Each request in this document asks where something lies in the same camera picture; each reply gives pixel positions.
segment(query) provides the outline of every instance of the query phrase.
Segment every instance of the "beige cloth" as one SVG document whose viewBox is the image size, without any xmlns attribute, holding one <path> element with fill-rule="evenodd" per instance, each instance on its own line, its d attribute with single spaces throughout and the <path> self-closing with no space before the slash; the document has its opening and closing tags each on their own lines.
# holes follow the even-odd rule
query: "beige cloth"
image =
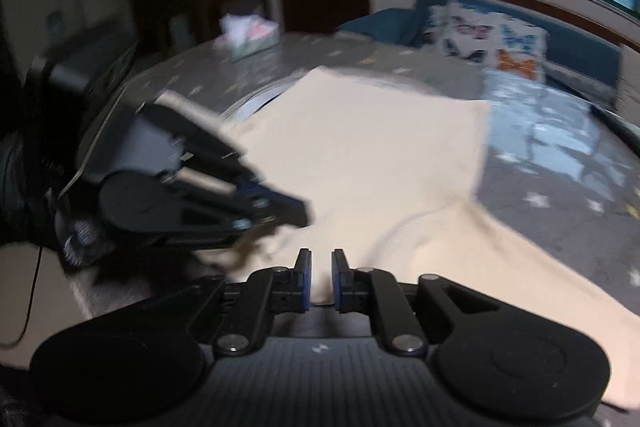
<svg viewBox="0 0 640 427">
<path fill-rule="evenodd" d="M 312 299 L 326 302 L 335 248 L 401 282 L 438 273 L 593 337 L 612 364 L 606 400 L 638 407 L 640 319 L 474 200 L 489 111 L 319 68 L 247 122 L 223 126 L 269 185 L 311 203 L 313 219 L 278 229 L 251 256 L 228 254 L 232 274 L 292 266 L 310 248 Z"/>
</svg>

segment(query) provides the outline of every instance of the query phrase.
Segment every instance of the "blue sofa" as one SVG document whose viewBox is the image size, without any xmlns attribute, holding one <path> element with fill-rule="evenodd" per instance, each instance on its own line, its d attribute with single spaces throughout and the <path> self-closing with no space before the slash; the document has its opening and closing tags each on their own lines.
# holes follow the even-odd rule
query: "blue sofa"
<svg viewBox="0 0 640 427">
<path fill-rule="evenodd" d="M 412 9 L 390 8 L 349 21 L 341 31 L 367 35 L 377 42 L 419 48 L 429 7 L 451 0 L 416 0 Z M 616 96 L 620 48 L 551 17 L 493 0 L 455 0 L 482 12 L 501 12 L 544 28 L 546 79 L 556 87 L 576 90 L 589 100 L 612 106 Z"/>
</svg>

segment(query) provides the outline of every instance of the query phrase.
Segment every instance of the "floor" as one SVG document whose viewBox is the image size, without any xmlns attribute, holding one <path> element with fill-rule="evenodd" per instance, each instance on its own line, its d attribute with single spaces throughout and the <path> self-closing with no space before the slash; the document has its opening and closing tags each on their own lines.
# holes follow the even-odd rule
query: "floor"
<svg viewBox="0 0 640 427">
<path fill-rule="evenodd" d="M 37 260 L 38 248 L 33 245 L 0 248 L 0 344 L 14 341 L 24 326 Z M 42 341 L 82 320 L 84 316 L 65 279 L 58 256 L 45 249 L 27 332 L 14 349 L 0 347 L 0 363 L 28 367 L 33 352 Z"/>
</svg>

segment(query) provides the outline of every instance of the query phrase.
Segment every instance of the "orange butterfly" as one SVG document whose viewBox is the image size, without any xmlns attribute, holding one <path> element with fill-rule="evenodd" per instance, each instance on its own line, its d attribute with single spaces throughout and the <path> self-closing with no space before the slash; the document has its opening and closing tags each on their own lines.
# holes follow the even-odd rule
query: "orange butterfly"
<svg viewBox="0 0 640 427">
<path fill-rule="evenodd" d="M 513 60 L 511 54 L 505 50 L 498 50 L 498 69 L 500 71 L 513 71 L 513 73 L 525 76 L 529 80 L 536 79 L 536 61 L 528 58 L 522 62 Z"/>
</svg>

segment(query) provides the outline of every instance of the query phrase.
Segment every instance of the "pillow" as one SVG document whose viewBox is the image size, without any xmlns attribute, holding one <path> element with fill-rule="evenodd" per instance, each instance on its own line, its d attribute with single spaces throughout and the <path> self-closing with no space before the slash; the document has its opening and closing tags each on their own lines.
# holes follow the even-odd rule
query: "pillow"
<svg viewBox="0 0 640 427">
<path fill-rule="evenodd" d="M 622 46 L 616 113 L 640 125 L 640 53 L 625 45 Z"/>
<path fill-rule="evenodd" d="M 342 24 L 343 32 L 360 33 L 383 44 L 399 44 L 405 26 L 412 17 L 411 10 L 388 8 Z"/>
<path fill-rule="evenodd" d="M 438 42 L 440 51 L 450 57 L 495 67 L 494 33 L 500 14 L 482 13 L 456 1 L 450 1 L 447 7 L 448 23 Z"/>
<path fill-rule="evenodd" d="M 422 45 L 434 45 L 440 39 L 444 29 L 447 26 L 447 6 L 429 6 L 427 8 L 427 19 L 422 26 L 421 37 Z"/>
<path fill-rule="evenodd" d="M 505 14 L 494 14 L 494 21 L 495 68 L 544 83 L 546 30 Z"/>
</svg>

